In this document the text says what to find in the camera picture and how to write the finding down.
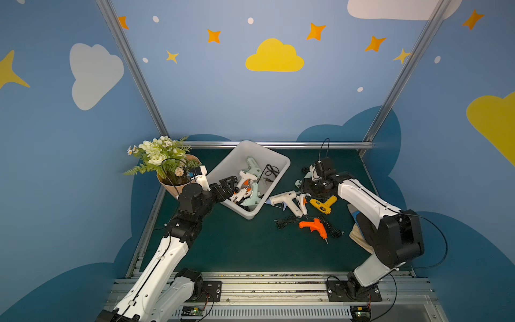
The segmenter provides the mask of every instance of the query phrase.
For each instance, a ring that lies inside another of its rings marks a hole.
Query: artificial flower bouquet
[[[172,140],[168,136],[143,141],[142,144],[133,147],[129,146],[128,155],[135,156],[142,163],[124,172],[124,175],[136,175],[148,171],[156,171],[159,181],[175,197],[182,189],[177,191],[174,187],[189,183],[188,173],[190,169],[200,166],[200,161],[192,155],[186,154],[191,147],[185,145],[188,137],[179,140]]]

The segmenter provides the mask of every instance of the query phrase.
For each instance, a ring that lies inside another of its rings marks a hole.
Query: yellow cloud
[[[470,124],[515,165],[515,92],[505,98],[481,96],[467,108]]]
[[[304,66],[292,45],[270,38],[257,48],[255,55],[247,58],[245,66],[255,72],[296,72]]]

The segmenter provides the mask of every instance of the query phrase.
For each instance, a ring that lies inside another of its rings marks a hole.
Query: dark green table
[[[195,150],[196,155],[212,170],[230,150]],[[290,158],[291,165],[281,178],[272,195],[297,190],[294,183],[302,179],[301,169],[318,158],[318,150],[277,150]],[[348,171],[365,187],[373,191],[362,161],[355,150],[330,150],[339,172]],[[168,193],[163,200],[154,228],[168,223],[178,202]],[[320,212],[307,204],[308,214]],[[244,271],[349,271],[363,263],[370,254],[349,238],[354,219],[347,202],[339,199],[331,206],[328,221],[345,233],[338,239],[328,236],[329,244],[309,228],[300,229],[290,224],[277,229],[274,220],[286,218],[291,211],[264,205],[252,220],[247,220],[229,208],[217,204],[202,222],[202,232],[179,263],[176,271],[188,267],[200,272]],[[155,230],[145,253],[141,271],[145,269],[163,237],[163,230]]]

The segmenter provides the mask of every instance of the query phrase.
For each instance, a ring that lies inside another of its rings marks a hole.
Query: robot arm
[[[392,270],[424,254],[424,244],[419,219],[390,205],[365,188],[349,173],[337,173],[329,158],[318,160],[310,167],[312,178],[304,178],[301,193],[327,199],[338,195],[357,211],[356,222],[374,253],[348,274],[348,293],[362,299]]]
[[[152,260],[113,312],[103,310],[95,322],[165,322],[186,300],[200,296],[202,275],[188,269],[177,273],[166,292],[161,292],[200,233],[202,219],[215,203],[233,194],[227,184],[229,180],[232,178],[210,184],[209,190],[204,190],[204,184],[199,183],[183,188],[178,198],[179,209],[166,226],[165,236]]]

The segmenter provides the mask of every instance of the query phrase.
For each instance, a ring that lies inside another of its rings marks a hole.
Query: yellow star
[[[209,32],[208,42],[216,41],[217,43],[220,43],[220,40],[218,39],[218,36],[220,36],[220,31],[211,31],[208,29],[208,32]]]
[[[368,45],[367,49],[365,51],[369,50],[375,50],[376,52],[379,51],[379,46],[383,41],[385,41],[386,38],[377,39],[376,37],[372,36],[372,40],[370,41],[370,45]]]
[[[311,24],[311,32],[309,35],[307,35],[306,40],[315,38],[316,40],[320,41],[320,36],[322,35],[322,30],[325,28],[325,26],[315,26],[314,24]]]
[[[14,59],[14,50],[11,50],[5,58],[0,61],[0,89],[9,82],[18,83],[25,87],[30,87],[24,80],[12,71],[12,61]]]
[[[126,19],[127,19],[127,16],[118,17],[118,20],[120,20],[120,25],[122,26],[122,28],[129,30],[129,27],[127,27]]]
[[[404,59],[406,59],[406,57],[408,57],[409,55],[411,55],[411,53],[405,53],[404,48],[402,48],[402,53],[394,60],[400,60],[401,64],[404,64]]]
[[[178,54],[175,54],[175,55],[172,55],[170,54],[169,51],[166,51],[168,53],[168,58],[166,58],[166,60],[173,60],[175,62],[175,64],[177,64],[177,60],[175,60],[175,58],[177,57]]]
[[[474,9],[472,14],[470,15],[470,18],[467,21],[465,21],[465,23],[462,26],[468,26],[469,29],[472,30],[476,22],[484,16],[484,14],[477,14],[476,9]]]

